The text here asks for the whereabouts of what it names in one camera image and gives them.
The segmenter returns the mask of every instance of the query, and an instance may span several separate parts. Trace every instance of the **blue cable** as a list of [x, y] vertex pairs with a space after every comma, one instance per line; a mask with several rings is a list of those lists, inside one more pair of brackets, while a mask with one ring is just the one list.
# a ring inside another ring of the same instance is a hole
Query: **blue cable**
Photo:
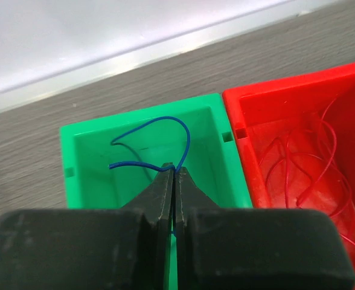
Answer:
[[149, 168], [149, 169], [153, 169], [153, 170], [159, 171], [159, 172], [164, 172], [164, 171], [167, 171], [167, 170], [170, 170], [170, 169], [173, 169], [174, 172], [179, 172], [180, 168], [183, 165], [183, 162], [184, 162], [185, 158], [187, 157], [188, 150], [190, 148], [191, 135], [190, 135], [190, 130], [188, 130], [187, 125], [182, 120], [180, 120], [178, 118], [175, 118], [175, 117], [172, 117], [172, 116], [163, 116], [163, 117], [158, 117], [158, 118], [152, 119], [152, 120], [150, 120], [148, 122], [145, 122], [144, 124], [142, 124], [142, 125], [140, 125], [140, 126], [138, 126], [136, 128], [133, 128], [132, 130], [129, 130], [129, 131], [121, 134], [120, 136], [114, 138], [110, 142], [110, 145], [114, 145], [116, 143], [116, 141], [121, 139], [122, 137], [125, 137], [126, 135], [129, 135], [129, 134], [131, 134], [133, 132], [136, 132], [137, 130], [140, 130], [140, 129], [148, 126], [149, 124], [152, 124], [152, 123], [154, 123], [156, 121], [160, 121], [160, 120], [173, 120], [173, 121], [178, 122], [180, 125], [183, 126], [183, 128], [185, 129], [185, 132], [187, 134], [187, 143], [185, 145], [185, 150], [184, 150], [184, 153], [182, 155], [182, 158], [179, 161], [179, 164], [176, 167], [174, 165], [168, 165], [166, 167], [158, 167], [158, 166], [155, 166], [153, 164], [149, 164], [149, 163], [145, 163], [145, 162], [141, 162], [141, 161], [120, 161], [120, 162], [116, 162], [116, 163], [110, 164], [109, 165], [109, 169], [114, 169], [114, 168], [121, 167], [121, 166], [140, 166], [140, 167], [146, 167], [146, 168]]
[[[116, 143], [113, 143], [113, 144], [112, 144], [112, 146], [117, 146], [117, 145], [123, 146], [123, 147], [125, 147], [126, 149], [128, 149], [129, 151], [131, 151], [132, 154], [136, 157], [136, 159], [137, 159], [138, 161], [142, 162], [140, 155], [138, 155], [138, 153], [136, 152], [135, 149], [133, 149], [132, 147], [130, 147], [130, 146], [128, 146], [127, 144], [124, 144], [124, 143], [116, 142]], [[143, 167], [142, 169], [144, 170], [144, 174], [146, 175], [147, 179], [152, 182], [153, 178], [150, 176], [150, 174], [149, 174], [149, 172], [147, 171], [147, 169], [146, 169], [145, 167]]]

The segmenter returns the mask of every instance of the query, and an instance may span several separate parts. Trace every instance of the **wire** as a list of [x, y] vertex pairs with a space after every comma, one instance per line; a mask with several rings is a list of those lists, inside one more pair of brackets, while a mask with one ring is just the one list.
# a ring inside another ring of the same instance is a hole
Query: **wire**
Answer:
[[[113, 143], [113, 144], [112, 144], [112, 146], [117, 146], [117, 145], [123, 146], [123, 147], [125, 147], [126, 149], [128, 149], [129, 151], [131, 151], [132, 154], [137, 158], [137, 160], [140, 161], [140, 162], [142, 162], [142, 159], [141, 159], [140, 155], [138, 155], [138, 153], [136, 152], [135, 149], [133, 149], [132, 147], [130, 147], [130, 146], [128, 146], [127, 144], [124, 144], [124, 143], [119, 143], [119, 142], [117, 142], [117, 143]], [[152, 177], [150, 176], [149, 172], [147, 171], [147, 168], [144, 167], [143, 169], [144, 169], [144, 174], [146, 175], [147, 179], [148, 179], [149, 181], [152, 181]]]
[[163, 117], [158, 117], [158, 118], [154, 118], [148, 122], [145, 122], [144, 124], [138, 126], [138, 127], [135, 127], [123, 134], [121, 134], [120, 136], [114, 138], [111, 142], [110, 142], [110, 145], [113, 145], [116, 143], [116, 141], [118, 141], [119, 139], [131, 134], [131, 133], [134, 133], [136, 132], [137, 130], [140, 130], [156, 121], [160, 121], [160, 120], [173, 120], [173, 121], [176, 121], [178, 122], [180, 125], [183, 126], [186, 134], [187, 134], [187, 143], [185, 145], [185, 150], [184, 150], [184, 153], [182, 155], [182, 158], [180, 159], [179, 161], [179, 164], [175, 167], [174, 165], [169, 165], [169, 166], [166, 166], [166, 167], [158, 167], [158, 166], [155, 166], [153, 164], [149, 164], [149, 163], [145, 163], [145, 162], [142, 162], [142, 161], [120, 161], [120, 162], [116, 162], [116, 163], [112, 163], [109, 165], [109, 169], [114, 169], [114, 168], [117, 168], [117, 167], [121, 167], [121, 166], [139, 166], [139, 167], [146, 167], [146, 168], [149, 168], [149, 169], [152, 169], [152, 170], [155, 170], [155, 171], [159, 171], [159, 172], [164, 172], [164, 171], [167, 171], [167, 170], [170, 170], [170, 169], [173, 169], [174, 172], [179, 172], [180, 168], [182, 167], [183, 165], [183, 162], [184, 160], [186, 159], [187, 157], [187, 154], [188, 154], [188, 150], [190, 148], [190, 143], [191, 143], [191, 135], [190, 135], [190, 130], [188, 129], [187, 125], [180, 119], [176, 118], [176, 117], [172, 117], [172, 116], [163, 116]]
[[[324, 117], [325, 117], [329, 107], [335, 101], [336, 101], [336, 98], [333, 99], [329, 103], [329, 105], [325, 108], [323, 114], [321, 115], [321, 119], [320, 119], [320, 122], [319, 122], [318, 130], [317, 130], [317, 133], [316, 133], [316, 135], [317, 135], [317, 145], [318, 145], [319, 153], [321, 154], [322, 157], [314, 155], [312, 153], [307, 153], [307, 152], [291, 152], [290, 151], [290, 148], [289, 148], [290, 136], [291, 136], [292, 132], [297, 130], [297, 129], [293, 129], [287, 134], [286, 146], [283, 144], [282, 139], [281, 139], [282, 137], [286, 136], [285, 134], [281, 135], [279, 137], [276, 137], [270, 143], [270, 145], [266, 148], [266, 150], [264, 151], [264, 153], [263, 153], [263, 155], [261, 157], [259, 165], [261, 165], [261, 163], [265, 159], [266, 155], [272, 150], [272, 148], [274, 147], [276, 142], [279, 142], [280, 146], [284, 149], [284, 155], [285, 156], [283, 156], [283, 154], [281, 153], [281, 150], [280, 150], [280, 159], [269, 169], [269, 171], [267, 173], [267, 176], [266, 176], [266, 180], [265, 180], [265, 186], [266, 186], [266, 188], [268, 187], [269, 179], [270, 179], [270, 176], [273, 173], [273, 171], [281, 163], [283, 163], [285, 161], [286, 162], [286, 173], [285, 173], [286, 175], [285, 175], [284, 194], [285, 194], [285, 205], [286, 205], [286, 208], [289, 207], [289, 172], [290, 172], [290, 161], [291, 161], [297, 167], [297, 169], [299, 169], [303, 174], [305, 174], [309, 178], [309, 180], [311, 182], [310, 185], [298, 196], [298, 199], [296, 200], [296, 207], [297, 208], [301, 208], [301, 205], [311, 195], [312, 188], [316, 185], [316, 183], [318, 181], [321, 180], [321, 178], [324, 176], [324, 174], [327, 172], [327, 170], [329, 168], [331, 168], [339, 175], [339, 177], [340, 177], [339, 181], [341, 181], [341, 186], [343, 188], [343, 192], [344, 193], [346, 192], [347, 194], [346, 194], [346, 196], [344, 196], [344, 202], [342, 202], [341, 205], [337, 205], [336, 209], [331, 214], [329, 214], [329, 217], [333, 218], [335, 216], [338, 216], [339, 214], [343, 213], [346, 208], [349, 208], [349, 210], [352, 209], [353, 214], [354, 214], [355, 209], [350, 207], [351, 201], [352, 201], [352, 197], [353, 197], [352, 188], [351, 188], [347, 178], [345, 177], [345, 175], [338, 169], [337, 164], [336, 164], [336, 162], [334, 160], [334, 155], [335, 155], [336, 149], [337, 149], [337, 136], [336, 136], [336, 133], [335, 133], [334, 129], [332, 128], [332, 126], [324, 120]], [[330, 149], [330, 146], [326, 142], [321, 140], [321, 138], [320, 138], [320, 131], [321, 131], [322, 125], [325, 125], [329, 129], [329, 131], [331, 133], [331, 136], [332, 136], [332, 139], [333, 139], [333, 146], [332, 146], [331, 149]], [[302, 129], [302, 131], [307, 132], [307, 133], [312, 133], [312, 134], [315, 133], [312, 130], [308, 130], [308, 129]], [[324, 145], [326, 152], [328, 152], [328, 156], [325, 156], [325, 154], [323, 153], [322, 145]], [[320, 173], [320, 175], [316, 179], [313, 179], [313, 177], [310, 174], [308, 174], [306, 172], [306, 170], [302, 169], [302, 167], [299, 166], [297, 164], [297, 162], [295, 162], [295, 160], [293, 159], [294, 156], [302, 156], [302, 155], [313, 157], [313, 158], [316, 158], [317, 160], [326, 162], [326, 165], [325, 165], [323, 171]], [[351, 222], [350, 222], [350, 227], [348, 229], [347, 235], [345, 236], [342, 233], [340, 234], [341, 238], [344, 241], [350, 243], [353, 247], [355, 247], [355, 241], [352, 240], [350, 238], [350, 236], [351, 236], [351, 232], [353, 231], [353, 227], [354, 227], [354, 218], [355, 217], [353, 217], [353, 216], [350, 218]]]

